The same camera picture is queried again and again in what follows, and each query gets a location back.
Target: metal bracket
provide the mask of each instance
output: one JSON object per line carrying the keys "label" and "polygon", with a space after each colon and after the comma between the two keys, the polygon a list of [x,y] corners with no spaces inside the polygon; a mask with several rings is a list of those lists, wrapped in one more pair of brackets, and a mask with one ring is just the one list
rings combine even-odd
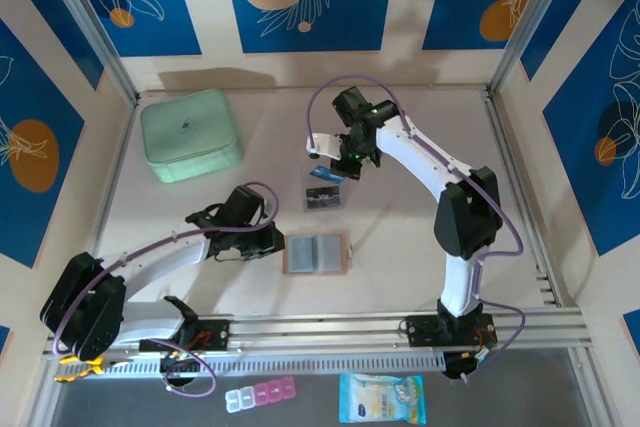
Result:
{"label": "metal bracket", "polygon": [[[198,319],[191,327],[193,334],[185,340],[182,347],[198,352],[226,352],[229,343],[229,327],[227,319]],[[151,340],[140,342],[140,352],[169,352],[170,347],[156,344]]]}
{"label": "metal bracket", "polygon": [[495,332],[493,317],[481,314],[473,329],[465,329],[449,337],[443,335],[437,315],[410,315],[405,319],[409,347],[467,347],[479,345],[482,332]]}

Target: green storage box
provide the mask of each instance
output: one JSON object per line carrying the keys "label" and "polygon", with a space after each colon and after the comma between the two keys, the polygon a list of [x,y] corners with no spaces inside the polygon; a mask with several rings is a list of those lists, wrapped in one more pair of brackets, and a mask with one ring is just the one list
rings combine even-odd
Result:
{"label": "green storage box", "polygon": [[140,122],[147,162],[162,182],[225,169],[242,160],[233,112],[219,90],[150,105]]}

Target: white table surface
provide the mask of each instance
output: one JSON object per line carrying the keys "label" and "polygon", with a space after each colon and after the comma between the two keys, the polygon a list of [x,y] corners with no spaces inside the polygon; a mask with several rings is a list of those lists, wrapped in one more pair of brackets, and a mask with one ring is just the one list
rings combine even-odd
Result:
{"label": "white table surface", "polygon": [[[331,101],[341,89],[317,99],[316,132],[344,131]],[[398,88],[397,95],[414,123],[451,155],[474,167],[489,166],[498,175],[506,212],[516,225],[514,197],[482,102],[474,90]],[[363,88],[371,101],[386,97]],[[343,276],[286,276],[282,254],[239,263],[209,259],[185,266],[149,285],[134,297],[153,301],[165,295],[184,299],[198,314],[339,314],[392,312],[435,307],[444,281],[444,252],[433,234],[436,202],[429,192],[390,157],[382,168],[363,168],[351,183],[342,210],[305,213],[301,172],[309,165],[305,152],[305,106],[311,89],[230,91],[245,150],[231,169],[163,184],[146,164],[139,119],[133,129],[100,254],[130,250],[166,236],[188,214],[223,202],[241,183],[260,180],[281,201],[278,228],[285,234],[347,231],[353,246],[349,272]],[[184,93],[144,95],[147,105]],[[506,229],[493,248],[513,248]],[[125,278],[132,267],[121,270]],[[520,307],[543,305],[528,252],[517,259],[487,263],[482,294]]]}

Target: beige wall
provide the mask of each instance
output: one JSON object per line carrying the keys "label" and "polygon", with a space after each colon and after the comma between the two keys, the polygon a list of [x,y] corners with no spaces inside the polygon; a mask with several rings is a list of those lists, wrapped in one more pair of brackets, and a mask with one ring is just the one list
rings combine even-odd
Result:
{"label": "beige wall", "polygon": [[621,318],[640,308],[640,238],[597,256],[542,115],[623,1],[583,0],[532,82],[518,66],[502,98],[540,207],[556,271],[584,312],[624,425],[634,426],[640,418],[640,360]]}
{"label": "beige wall", "polygon": [[0,426],[22,425],[47,329],[38,315],[69,258],[91,241],[129,108],[105,75],[94,91],[29,0],[0,0],[0,18],[84,118],[85,126],[33,269],[0,255]]}
{"label": "beige wall", "polygon": [[389,0],[379,52],[245,55],[231,0],[186,0],[202,56],[125,58],[124,64],[140,91],[317,86],[353,73],[401,85],[488,82],[502,49],[422,51],[434,1]]}

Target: blue and white package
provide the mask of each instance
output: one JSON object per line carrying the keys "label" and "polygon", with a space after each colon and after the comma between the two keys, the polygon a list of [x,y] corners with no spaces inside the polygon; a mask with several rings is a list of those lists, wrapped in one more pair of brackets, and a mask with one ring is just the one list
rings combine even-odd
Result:
{"label": "blue and white package", "polygon": [[404,420],[427,425],[422,377],[340,375],[340,422],[391,422]]}

